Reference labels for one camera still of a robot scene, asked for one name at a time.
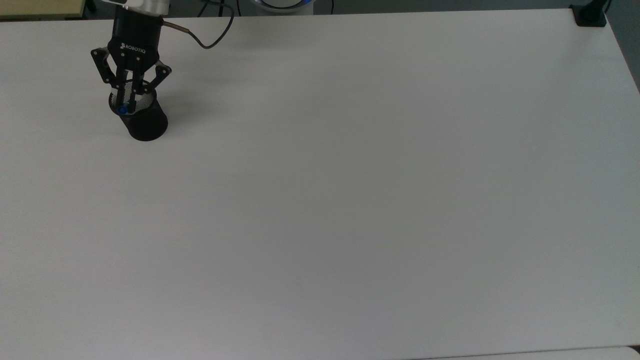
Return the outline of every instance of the gray floor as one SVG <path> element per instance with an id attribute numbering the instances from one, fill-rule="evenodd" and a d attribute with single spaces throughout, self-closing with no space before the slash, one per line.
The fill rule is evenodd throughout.
<path id="1" fill-rule="evenodd" d="M 243 16 L 255 16 L 250 0 L 239 0 Z M 335 0 L 334 13 L 441 12 L 460 10 L 508 10 L 567 8 L 570 4 L 585 4 L 586 0 Z M 112 19 L 114 5 L 95 0 L 97 11 L 85 11 L 87 19 Z M 235 7 L 234 0 L 227 4 Z M 172 0 L 169 17 L 194 17 L 200 11 L 201 0 Z M 330 0 L 317 0 L 315 13 L 329 13 Z M 215 6 L 208 6 L 203 16 L 218 16 Z M 607 14 L 622 53 L 640 89 L 640 0 L 612 0 Z"/>

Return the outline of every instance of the cable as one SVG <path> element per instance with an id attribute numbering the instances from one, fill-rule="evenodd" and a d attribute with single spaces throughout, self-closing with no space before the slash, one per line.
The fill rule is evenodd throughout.
<path id="1" fill-rule="evenodd" d="M 229 23 L 227 24 L 227 27 L 225 28 L 225 30 L 222 32 L 222 34 L 220 35 L 220 37 L 218 37 L 218 39 L 216 41 L 213 42 L 213 44 L 211 45 L 205 45 L 203 44 L 200 39 L 195 36 L 191 30 L 187 29 L 187 28 L 183 28 L 180 25 L 176 25 L 172 22 L 168 22 L 168 21 L 163 21 L 163 25 L 167 26 L 169 28 L 172 29 L 176 29 L 178 31 L 181 31 L 185 34 L 189 34 L 191 35 L 191 37 L 196 40 L 196 42 L 198 43 L 198 45 L 200 45 L 203 49 L 210 49 L 216 45 L 218 45 L 218 43 L 220 42 L 220 40 L 222 40 L 223 37 L 225 37 L 225 35 L 227 34 L 227 32 L 229 31 L 229 29 L 231 28 L 231 24 L 234 23 L 234 17 L 236 16 L 236 11 L 233 9 L 232 6 L 229 6 L 227 4 L 223 4 L 223 3 L 218 3 L 217 1 L 211 1 L 211 0 L 207 0 L 207 4 L 213 4 L 213 5 L 217 5 L 217 6 L 224 6 L 225 8 L 229 9 L 231 11 L 231 17 L 229 18 Z M 204 6 L 202 7 L 202 10 L 200 10 L 200 13 L 198 14 L 198 17 L 200 17 L 200 15 L 202 15 L 202 12 L 204 12 L 205 8 L 207 7 L 207 4 L 204 4 Z"/>
<path id="2" fill-rule="evenodd" d="M 204 13 L 204 10 L 207 8 L 208 4 L 209 3 L 204 3 L 204 6 L 202 7 L 202 9 L 200 9 L 200 12 L 198 13 L 198 16 L 196 16 L 196 17 L 201 17 L 202 16 L 202 13 Z"/>
<path id="3" fill-rule="evenodd" d="M 220 0 L 220 3 L 222 5 L 224 5 L 225 4 L 225 0 Z M 222 17 L 222 10 L 224 10 L 224 9 L 225 9 L 224 7 L 222 7 L 222 6 L 220 7 L 220 10 L 218 10 L 218 17 Z"/>

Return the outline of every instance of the blue object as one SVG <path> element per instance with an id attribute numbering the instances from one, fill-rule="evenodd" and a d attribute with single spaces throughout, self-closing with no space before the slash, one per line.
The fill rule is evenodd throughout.
<path id="1" fill-rule="evenodd" d="M 129 112 L 127 107 L 129 107 L 129 103 L 123 104 L 121 107 L 118 108 L 118 113 L 120 115 L 125 115 L 127 112 Z"/>

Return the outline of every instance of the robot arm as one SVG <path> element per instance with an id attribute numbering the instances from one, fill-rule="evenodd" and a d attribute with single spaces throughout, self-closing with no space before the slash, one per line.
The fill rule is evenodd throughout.
<path id="1" fill-rule="evenodd" d="M 155 140 L 168 125 L 155 89 L 171 73 L 158 54 L 162 15 L 168 13 L 169 0 L 103 1 L 121 5 L 116 7 L 108 45 L 91 51 L 103 82 L 111 85 L 109 106 L 135 139 Z M 115 74 L 107 63 L 109 55 Z M 146 81 L 145 73 L 151 68 L 156 76 Z"/>

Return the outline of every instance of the wooden surface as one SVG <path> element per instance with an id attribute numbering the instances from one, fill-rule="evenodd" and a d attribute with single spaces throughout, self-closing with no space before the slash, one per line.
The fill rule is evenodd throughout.
<path id="1" fill-rule="evenodd" d="M 211 51 L 164 29 L 150 143 L 89 55 L 111 27 L 0 24 L 3 360 L 640 343 L 640 96 L 608 26 L 240 18 Z"/>
<path id="2" fill-rule="evenodd" d="M 81 17 L 85 0 L 2 0 L 0 19 Z"/>

